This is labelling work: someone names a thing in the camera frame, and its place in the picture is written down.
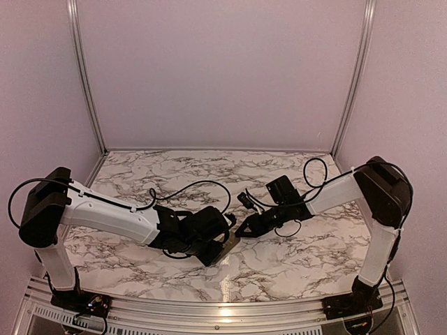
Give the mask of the grey remote control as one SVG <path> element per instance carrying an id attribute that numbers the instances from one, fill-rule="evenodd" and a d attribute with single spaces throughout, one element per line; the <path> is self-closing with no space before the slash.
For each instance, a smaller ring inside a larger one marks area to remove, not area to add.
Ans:
<path id="1" fill-rule="evenodd" d="M 240 242 L 240 238 L 235 236 L 233 231 L 230 231 L 229 238 L 223 243 L 223 248 L 218 256 L 212 262 L 212 265 L 218 264 L 222 261 Z"/>

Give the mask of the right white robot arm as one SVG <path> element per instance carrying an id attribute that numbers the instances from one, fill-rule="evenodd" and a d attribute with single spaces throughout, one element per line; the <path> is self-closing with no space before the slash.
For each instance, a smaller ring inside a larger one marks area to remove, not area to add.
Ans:
<path id="1" fill-rule="evenodd" d="M 346 307 L 359 313 L 373 301 L 373 290 L 380 284 L 395 257 L 402 227 L 413 204 L 413 186 L 394 163 L 374 156 L 365 164 L 324 181 L 304 195 L 286 176 L 267 184 L 272 205 L 244 219 L 237 237 L 257 238 L 289 221 L 305 221 L 349 202 L 360 204 L 367 220 L 370 243 L 360 272 L 346 297 Z"/>

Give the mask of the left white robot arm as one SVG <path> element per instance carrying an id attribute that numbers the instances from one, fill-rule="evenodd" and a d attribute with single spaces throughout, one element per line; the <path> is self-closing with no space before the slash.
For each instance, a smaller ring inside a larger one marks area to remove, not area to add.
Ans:
<path id="1" fill-rule="evenodd" d="M 80 289 L 77 269 L 71 264 L 59 228 L 82 226 L 132 239 L 166 254 L 195 257 L 213 265 L 230 238 L 235 216 L 207 206 L 196 213 L 175 211 L 151 202 L 139 207 L 94 192 L 71 179 L 71 171 L 58 167 L 35 184 L 27 196 L 20 239 L 32 247 L 50 279 L 52 289 L 74 311 L 88 305 Z"/>

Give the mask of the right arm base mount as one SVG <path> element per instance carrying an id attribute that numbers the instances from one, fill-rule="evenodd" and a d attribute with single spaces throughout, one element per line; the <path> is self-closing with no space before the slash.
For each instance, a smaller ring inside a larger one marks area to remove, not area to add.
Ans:
<path id="1" fill-rule="evenodd" d="M 383 302 L 379 293 L 373 294 L 369 300 L 362 295 L 348 293 L 323 298 L 322 305 L 326 318 L 334 320 L 380 309 Z"/>

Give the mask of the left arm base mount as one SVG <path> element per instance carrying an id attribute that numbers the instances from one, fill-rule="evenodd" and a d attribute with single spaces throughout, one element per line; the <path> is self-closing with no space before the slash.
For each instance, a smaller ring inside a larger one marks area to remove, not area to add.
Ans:
<path id="1" fill-rule="evenodd" d="M 109 295 L 90 291 L 55 291 L 51 304 L 81 315 L 92 315 L 100 318 L 108 316 L 112 298 Z"/>

